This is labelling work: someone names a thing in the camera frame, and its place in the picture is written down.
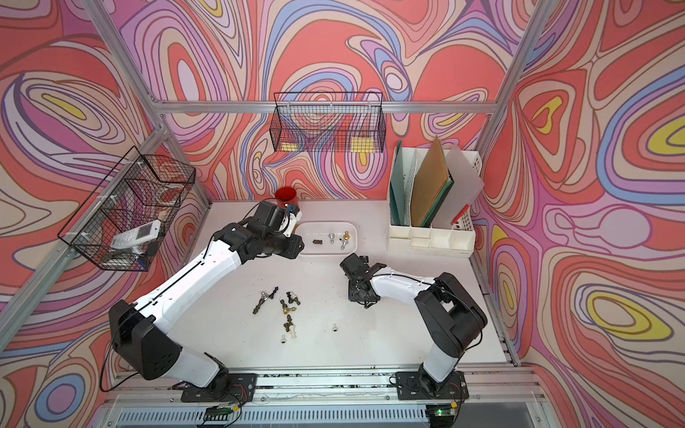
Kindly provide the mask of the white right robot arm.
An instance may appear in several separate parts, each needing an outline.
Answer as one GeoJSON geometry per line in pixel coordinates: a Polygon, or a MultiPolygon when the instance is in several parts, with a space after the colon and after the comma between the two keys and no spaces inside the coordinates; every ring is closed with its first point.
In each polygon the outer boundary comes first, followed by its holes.
{"type": "Polygon", "coordinates": [[[411,396],[437,398],[451,387],[464,354],[480,343],[488,319],[456,276],[443,272],[437,277],[410,276],[383,263],[369,265],[365,256],[347,256],[340,268],[348,281],[348,300],[365,309],[393,299],[417,308],[433,341],[427,358],[415,373],[395,376],[396,384],[411,396]]]}

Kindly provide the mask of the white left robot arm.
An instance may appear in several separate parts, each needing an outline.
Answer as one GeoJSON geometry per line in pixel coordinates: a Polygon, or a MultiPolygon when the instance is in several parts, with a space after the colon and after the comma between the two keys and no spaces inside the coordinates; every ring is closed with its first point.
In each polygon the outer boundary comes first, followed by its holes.
{"type": "Polygon", "coordinates": [[[215,232],[205,249],[162,285],[133,303],[109,310],[111,348],[146,380],[177,379],[217,394],[228,389],[228,369],[217,358],[184,347],[169,331],[223,277],[255,259],[272,255],[294,260],[304,248],[294,233],[296,205],[266,200],[254,214],[215,232]]]}

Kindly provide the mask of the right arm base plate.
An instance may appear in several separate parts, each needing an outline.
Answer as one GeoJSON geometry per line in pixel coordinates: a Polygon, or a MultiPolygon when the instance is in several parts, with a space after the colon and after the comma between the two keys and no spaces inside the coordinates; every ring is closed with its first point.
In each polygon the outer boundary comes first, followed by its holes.
{"type": "Polygon", "coordinates": [[[435,381],[422,371],[396,372],[390,377],[400,401],[465,401],[469,390],[464,373],[452,371],[444,381],[435,381]]]}

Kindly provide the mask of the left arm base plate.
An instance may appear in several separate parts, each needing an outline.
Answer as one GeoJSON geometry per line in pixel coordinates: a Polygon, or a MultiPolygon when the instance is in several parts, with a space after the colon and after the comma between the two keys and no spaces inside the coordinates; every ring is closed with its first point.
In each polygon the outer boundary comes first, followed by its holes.
{"type": "Polygon", "coordinates": [[[251,402],[256,391],[257,374],[220,373],[207,387],[188,385],[181,395],[185,403],[239,401],[251,402]]]}

